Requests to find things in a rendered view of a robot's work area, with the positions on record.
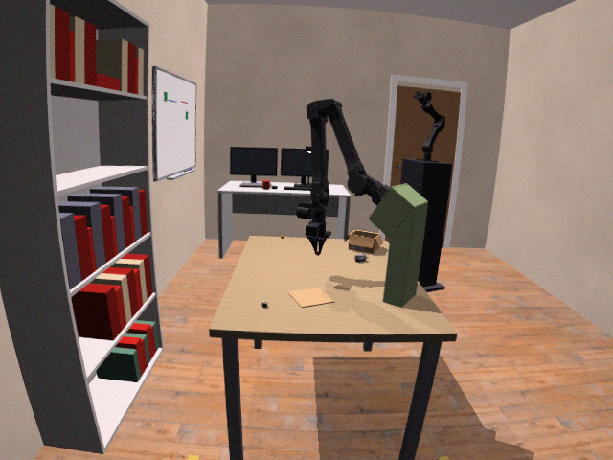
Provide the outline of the tan mat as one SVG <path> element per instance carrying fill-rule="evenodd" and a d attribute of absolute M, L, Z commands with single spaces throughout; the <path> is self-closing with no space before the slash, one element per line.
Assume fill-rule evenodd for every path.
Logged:
<path fill-rule="evenodd" d="M 288 293 L 302 308 L 312 307 L 317 305 L 323 305 L 328 303 L 334 303 L 327 294 L 321 289 L 311 288 L 297 291 L 290 291 Z"/>

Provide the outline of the brown cardboard box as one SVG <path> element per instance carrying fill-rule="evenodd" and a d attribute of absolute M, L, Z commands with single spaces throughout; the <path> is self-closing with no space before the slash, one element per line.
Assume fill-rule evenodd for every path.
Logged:
<path fill-rule="evenodd" d="M 349 235 L 355 235 L 355 236 L 350 237 Z M 379 233 L 353 230 L 352 232 L 350 232 L 349 235 L 347 236 L 347 238 L 345 238 L 344 242 L 347 239 L 349 239 L 348 245 L 349 245 L 350 250 L 374 254 L 376 250 L 383 244 L 381 234 Z M 361 238 L 361 237 L 368 237 L 368 238 Z M 374 238 L 375 240 L 373 240 Z M 376 242 L 377 244 L 379 244 L 379 246 L 377 246 Z M 352 244 L 357 244 L 358 246 L 352 245 Z M 370 248 L 363 247 L 363 246 L 369 246 Z"/>

